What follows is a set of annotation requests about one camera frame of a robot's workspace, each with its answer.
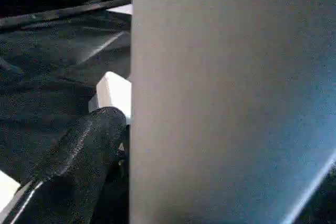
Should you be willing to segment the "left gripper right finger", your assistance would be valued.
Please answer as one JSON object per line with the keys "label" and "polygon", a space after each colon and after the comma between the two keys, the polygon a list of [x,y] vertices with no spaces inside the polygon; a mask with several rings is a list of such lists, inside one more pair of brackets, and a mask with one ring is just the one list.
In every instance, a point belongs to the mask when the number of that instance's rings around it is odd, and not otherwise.
{"label": "left gripper right finger", "polygon": [[296,197],[286,223],[335,223],[335,164],[318,174],[292,172]]}

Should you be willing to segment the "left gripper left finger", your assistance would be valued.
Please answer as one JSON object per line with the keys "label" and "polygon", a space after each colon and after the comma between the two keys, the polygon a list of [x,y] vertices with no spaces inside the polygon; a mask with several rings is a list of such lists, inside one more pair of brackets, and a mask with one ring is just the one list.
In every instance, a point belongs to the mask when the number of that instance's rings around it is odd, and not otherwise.
{"label": "left gripper left finger", "polygon": [[19,187],[5,222],[89,223],[126,128],[115,107],[79,118]]}

